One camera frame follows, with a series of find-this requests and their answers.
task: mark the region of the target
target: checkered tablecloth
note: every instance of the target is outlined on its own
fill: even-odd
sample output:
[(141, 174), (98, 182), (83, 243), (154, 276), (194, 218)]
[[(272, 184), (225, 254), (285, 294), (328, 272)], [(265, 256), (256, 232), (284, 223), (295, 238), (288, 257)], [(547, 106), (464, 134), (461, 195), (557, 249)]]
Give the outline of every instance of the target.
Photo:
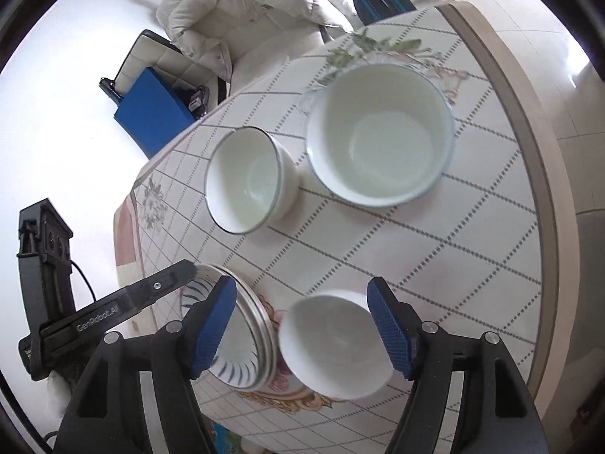
[[(229, 98), (150, 161), (133, 188), (144, 275), (184, 258), (217, 263), (280, 310), (322, 288), (364, 292), (381, 275), (423, 320), (460, 335), (497, 331), (527, 379), (540, 320), (540, 236), (524, 156), (497, 90), (437, 9), (371, 25), (367, 36), (391, 46), (420, 39), (428, 50), (416, 58), (436, 64), (431, 79), (451, 99), (458, 127), (453, 161), (437, 185), (410, 203), (374, 210), (335, 197), (314, 176), (297, 105), (330, 72), (330, 50), (356, 50), (345, 36)], [(203, 193), (213, 148), (243, 125), (278, 140), (302, 179), (285, 218), (246, 236), (218, 228)], [(153, 310), (158, 326), (181, 318), (176, 295)], [(455, 374), (438, 451), (449, 452), (460, 387)], [(396, 373), (371, 397), (293, 414), (242, 398), (210, 374), (194, 390), (205, 415), (275, 452), (380, 454), (410, 384)]]

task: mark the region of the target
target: small white bowl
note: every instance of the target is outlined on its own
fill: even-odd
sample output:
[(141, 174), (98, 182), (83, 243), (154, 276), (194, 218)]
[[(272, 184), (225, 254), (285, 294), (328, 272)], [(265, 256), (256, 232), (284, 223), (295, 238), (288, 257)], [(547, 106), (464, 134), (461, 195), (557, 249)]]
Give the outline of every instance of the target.
[(387, 207), (425, 194), (450, 162), (455, 123), (424, 75), (388, 63), (326, 87), (308, 117), (307, 152), (321, 182), (351, 203)]
[(208, 162), (206, 205), (225, 232), (248, 233), (282, 218), (298, 194), (298, 173), (290, 154), (257, 127), (223, 138)]
[(366, 296), (349, 290), (296, 302), (279, 325), (279, 349), (303, 384), (333, 399), (370, 396), (392, 376)]

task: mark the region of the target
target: blue gripper pad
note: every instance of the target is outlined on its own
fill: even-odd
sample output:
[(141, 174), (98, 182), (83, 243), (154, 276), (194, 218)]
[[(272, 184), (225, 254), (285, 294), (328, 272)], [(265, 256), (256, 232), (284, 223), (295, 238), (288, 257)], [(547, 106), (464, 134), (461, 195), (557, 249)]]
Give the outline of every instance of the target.
[(195, 304), (185, 318), (198, 306), (205, 306), (206, 319), (195, 336), (194, 357), (189, 371), (192, 377), (210, 368), (225, 329), (235, 309), (237, 287), (231, 277), (221, 277), (204, 302)]
[[(370, 314), (374, 318), (374, 323), (378, 328), (380, 338), (386, 348), (386, 353), (391, 359), (393, 368), (402, 372), (406, 379), (411, 379), (414, 374), (414, 361), (419, 347), (417, 333), (413, 329), (414, 326), (421, 324), (420, 318), (409, 304), (397, 300), (381, 277), (372, 278), (368, 283), (367, 299)], [(398, 311), (407, 311), (408, 309), (404, 309), (405, 306), (410, 307), (413, 313), (411, 321), (414, 322), (402, 323), (400, 321), (401, 315)]]

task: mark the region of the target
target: stacked plate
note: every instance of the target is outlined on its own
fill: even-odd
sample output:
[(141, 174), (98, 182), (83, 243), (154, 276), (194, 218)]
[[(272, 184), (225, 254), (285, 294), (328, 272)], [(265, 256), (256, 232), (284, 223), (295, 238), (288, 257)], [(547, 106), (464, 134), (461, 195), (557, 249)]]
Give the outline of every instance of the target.
[(277, 341), (261, 301), (252, 289), (227, 268), (199, 264), (195, 280), (181, 290), (184, 316), (196, 302), (205, 300), (223, 275), (237, 284), (237, 301), (210, 372), (233, 389), (256, 391), (275, 374)]

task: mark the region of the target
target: silver bolt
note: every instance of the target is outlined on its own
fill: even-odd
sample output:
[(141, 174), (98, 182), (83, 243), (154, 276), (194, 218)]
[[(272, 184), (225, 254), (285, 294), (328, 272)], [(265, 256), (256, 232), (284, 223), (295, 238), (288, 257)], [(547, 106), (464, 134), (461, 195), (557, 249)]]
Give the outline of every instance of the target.
[(435, 324), (432, 321), (424, 321), (422, 323), (422, 330), (426, 333), (436, 333), (437, 330), (439, 329), (439, 326), (437, 326), (437, 324)]
[(500, 341), (500, 336), (498, 336), (496, 333), (489, 331), (487, 333), (485, 333), (485, 341), (487, 341), (488, 343), (491, 343), (492, 345), (495, 345), (496, 343), (498, 343)]
[(112, 331), (111, 333), (107, 333), (103, 341), (105, 341), (108, 345), (115, 343), (118, 339), (120, 339), (120, 333)]
[(169, 333), (178, 333), (183, 329), (183, 323), (181, 321), (170, 321), (166, 325), (166, 331)]

